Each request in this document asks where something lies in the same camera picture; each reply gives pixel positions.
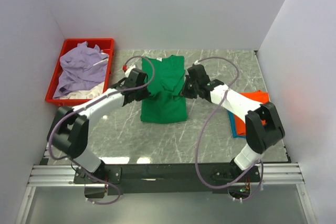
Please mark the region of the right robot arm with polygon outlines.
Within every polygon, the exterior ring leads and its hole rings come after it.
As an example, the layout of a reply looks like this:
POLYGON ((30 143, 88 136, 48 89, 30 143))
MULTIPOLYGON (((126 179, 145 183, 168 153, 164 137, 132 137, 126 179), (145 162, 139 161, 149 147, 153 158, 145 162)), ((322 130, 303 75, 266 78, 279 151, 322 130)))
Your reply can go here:
POLYGON ((199 178, 198 149, 207 124, 220 108, 237 116, 245 124, 246 145, 231 161, 230 175, 241 182, 249 170, 260 161, 264 152, 277 144, 285 136, 285 130, 276 106, 271 102, 258 102, 232 90, 229 85, 215 79, 211 80, 203 65, 192 65, 187 69, 185 84, 181 95, 185 98, 202 98, 215 104, 215 110, 206 119, 199 134, 195 151, 195 168, 199 178))

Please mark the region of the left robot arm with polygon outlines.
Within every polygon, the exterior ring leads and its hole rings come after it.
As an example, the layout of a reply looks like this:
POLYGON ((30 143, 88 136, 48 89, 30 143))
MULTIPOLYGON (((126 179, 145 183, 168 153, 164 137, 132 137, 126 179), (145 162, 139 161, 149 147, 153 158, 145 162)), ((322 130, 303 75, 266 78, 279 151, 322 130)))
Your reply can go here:
POLYGON ((147 98, 149 81, 146 72, 132 67, 123 79, 98 97, 81 105, 59 107, 47 136, 50 157, 58 159, 52 152, 55 147, 65 154, 60 159, 68 158, 82 167, 91 182, 105 181, 108 177, 105 163, 88 147, 90 127, 112 110, 147 98))

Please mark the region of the green t-shirt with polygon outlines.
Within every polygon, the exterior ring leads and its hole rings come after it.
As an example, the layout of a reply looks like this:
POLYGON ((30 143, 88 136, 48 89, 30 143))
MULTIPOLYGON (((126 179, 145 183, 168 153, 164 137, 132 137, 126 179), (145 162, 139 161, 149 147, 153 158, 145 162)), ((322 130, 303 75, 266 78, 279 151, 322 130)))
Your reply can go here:
POLYGON ((149 79, 154 79, 148 85, 150 96, 142 100, 141 121, 157 124, 186 121, 186 99, 180 96, 185 77, 184 57, 143 59, 142 70, 149 79))

